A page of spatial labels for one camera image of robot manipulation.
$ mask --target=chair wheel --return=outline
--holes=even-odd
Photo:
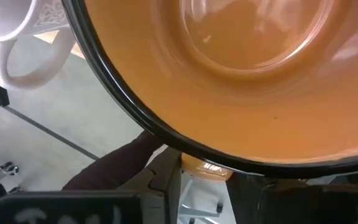
[[[216,212],[218,214],[222,213],[223,211],[223,203],[222,202],[218,202],[218,205],[216,206]]]

